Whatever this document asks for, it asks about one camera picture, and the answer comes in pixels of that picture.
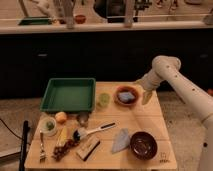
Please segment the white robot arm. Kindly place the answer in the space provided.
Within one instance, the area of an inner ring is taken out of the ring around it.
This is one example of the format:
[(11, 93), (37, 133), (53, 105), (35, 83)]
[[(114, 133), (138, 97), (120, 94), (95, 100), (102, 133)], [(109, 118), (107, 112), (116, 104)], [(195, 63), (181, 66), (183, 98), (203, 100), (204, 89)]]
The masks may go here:
[(197, 114), (206, 128), (205, 139), (197, 171), (213, 171), (213, 97), (183, 76), (177, 57), (159, 55), (152, 60), (152, 68), (135, 83), (144, 89), (142, 104), (148, 103), (152, 92), (167, 81), (179, 97)]

